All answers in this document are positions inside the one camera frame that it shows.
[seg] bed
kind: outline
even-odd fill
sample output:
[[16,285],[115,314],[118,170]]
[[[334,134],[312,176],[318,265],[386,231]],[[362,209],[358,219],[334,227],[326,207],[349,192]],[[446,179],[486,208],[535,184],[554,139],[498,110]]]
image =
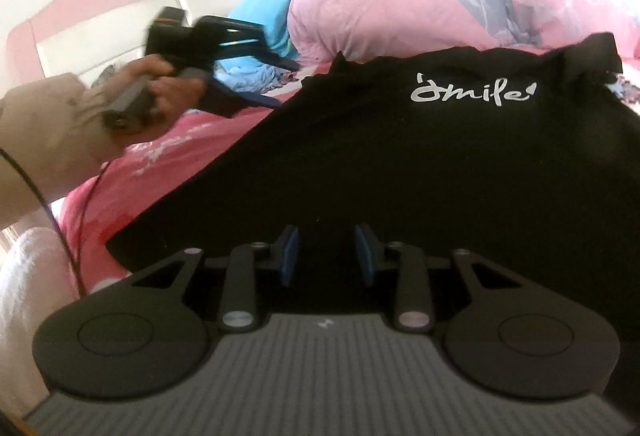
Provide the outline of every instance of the bed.
[[[71,71],[91,85],[108,67],[142,55],[145,29],[162,7],[183,8],[190,23],[205,14],[230,15],[262,23],[270,46],[281,55],[299,60],[305,68],[297,74],[267,73],[267,67],[255,60],[229,60],[221,63],[219,77],[234,89],[247,89],[246,81],[251,79],[249,89],[269,92],[284,101],[300,88],[300,79],[322,70],[337,52],[358,61],[377,55],[407,57],[462,45],[544,52],[577,42],[591,32],[611,30],[625,61],[624,77],[612,90],[618,91],[626,104],[638,108],[640,0],[619,0],[618,4],[598,0],[596,7],[601,12],[595,19],[589,17],[595,15],[590,12],[593,0],[573,0],[569,6],[566,1],[55,0],[11,32],[8,51],[20,82]],[[268,113],[249,109],[229,121],[194,111],[183,116],[161,139],[132,146],[104,174],[86,208],[82,230],[82,210],[95,179],[74,190],[64,200],[59,219],[71,249],[77,252],[81,247],[86,287],[93,292],[124,278],[126,270],[108,253],[105,242],[203,169]],[[55,244],[46,231],[31,235],[36,238],[23,242],[15,255],[29,257],[39,239]],[[63,258],[50,271],[56,274],[57,283],[67,283],[68,288],[55,301],[33,309],[36,321],[30,321],[22,335],[24,340],[28,340],[28,331],[37,326],[37,320],[76,297],[70,280],[60,279],[68,272]],[[44,385],[37,383],[33,366],[30,372],[35,384],[31,396],[16,406],[20,413],[46,394]]]

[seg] white logo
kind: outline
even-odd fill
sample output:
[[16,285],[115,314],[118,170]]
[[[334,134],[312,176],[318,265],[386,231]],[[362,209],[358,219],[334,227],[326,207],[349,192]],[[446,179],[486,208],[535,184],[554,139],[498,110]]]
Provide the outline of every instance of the white logo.
[[333,326],[335,324],[335,322],[333,322],[331,319],[324,319],[324,321],[318,322],[317,324],[321,328],[328,329],[329,326]]
[[[418,84],[422,84],[422,74],[418,73]],[[506,101],[527,101],[535,94],[538,83],[534,82],[525,90],[526,95],[523,96],[519,91],[508,91],[504,94],[502,92],[507,87],[508,80],[504,77],[497,79],[494,83],[494,91],[491,91],[491,85],[485,84],[484,91],[480,95],[476,95],[475,90],[465,90],[463,88],[453,88],[453,84],[449,84],[447,88],[438,86],[433,80],[427,81],[427,86],[420,86],[414,90],[411,94],[411,100],[414,102],[433,102],[440,100],[442,94],[442,100],[448,101],[453,96],[456,100],[460,100],[464,97],[470,97],[472,99],[482,99],[485,102],[489,102],[489,97],[492,97],[496,106],[502,106],[502,99]]]

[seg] person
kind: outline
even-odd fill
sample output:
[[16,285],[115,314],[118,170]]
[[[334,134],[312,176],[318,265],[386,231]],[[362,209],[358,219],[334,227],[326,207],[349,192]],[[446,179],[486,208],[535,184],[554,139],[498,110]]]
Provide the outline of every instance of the person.
[[[0,100],[0,147],[51,203],[98,174],[104,162],[121,156],[126,147],[167,133],[187,109],[196,106],[204,93],[204,82],[171,77],[173,72],[174,67],[164,58],[149,55],[128,63],[108,81],[92,89],[87,89],[73,74],[12,89]],[[101,112],[142,74],[155,77],[148,84],[149,91],[155,95],[148,126],[135,133],[107,128]],[[39,208],[40,203],[20,174],[0,158],[0,229]],[[52,231],[50,234],[49,237],[55,237]],[[50,257],[56,257],[56,251],[50,251]],[[14,433],[19,430],[31,434],[18,418],[24,413],[16,407],[19,405],[14,398],[17,391],[7,389],[13,389],[8,384],[19,388],[22,380],[28,381],[30,374],[38,373],[33,358],[28,356],[22,358],[22,362],[9,362],[12,355],[29,351],[31,341],[27,339],[32,336],[25,337],[12,330],[11,319],[5,317],[11,317],[9,314],[13,311],[19,323],[21,312],[14,310],[15,305],[2,305],[0,297],[0,435],[11,423]],[[8,373],[15,378],[15,384]]]

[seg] black fabric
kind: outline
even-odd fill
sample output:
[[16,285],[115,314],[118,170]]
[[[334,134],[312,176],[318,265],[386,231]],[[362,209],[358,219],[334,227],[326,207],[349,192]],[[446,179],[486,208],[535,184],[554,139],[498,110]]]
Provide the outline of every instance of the black fabric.
[[[353,226],[367,222],[381,240],[435,256],[475,251],[638,342],[640,121],[602,84],[621,70],[610,34],[543,56],[453,48],[364,65],[338,57],[108,249],[136,271],[185,247],[223,256],[273,241],[292,223],[300,259],[274,308],[375,311],[353,250]],[[475,93],[425,101],[435,97],[430,80]],[[614,396],[634,410],[640,377],[628,348],[625,369],[636,376]]]

